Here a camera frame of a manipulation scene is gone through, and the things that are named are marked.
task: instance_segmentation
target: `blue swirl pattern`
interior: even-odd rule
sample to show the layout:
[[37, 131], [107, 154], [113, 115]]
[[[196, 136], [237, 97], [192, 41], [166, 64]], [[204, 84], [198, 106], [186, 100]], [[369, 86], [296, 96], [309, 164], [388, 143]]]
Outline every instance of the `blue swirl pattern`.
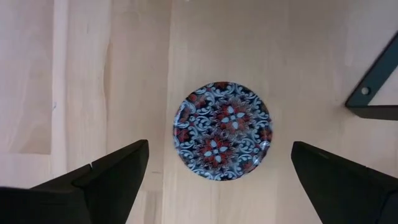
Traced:
[[174, 117], [174, 146], [185, 165], [210, 180], [234, 180], [266, 156], [272, 121], [245, 86], [210, 83], [191, 93]]

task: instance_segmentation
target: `black metal bracket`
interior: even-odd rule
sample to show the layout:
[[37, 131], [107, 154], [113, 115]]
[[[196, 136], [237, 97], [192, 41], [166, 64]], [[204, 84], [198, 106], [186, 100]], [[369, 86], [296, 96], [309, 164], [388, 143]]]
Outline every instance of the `black metal bracket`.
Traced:
[[398, 121], [398, 105], [368, 105], [397, 66], [398, 33], [359, 82], [345, 106], [361, 118]]

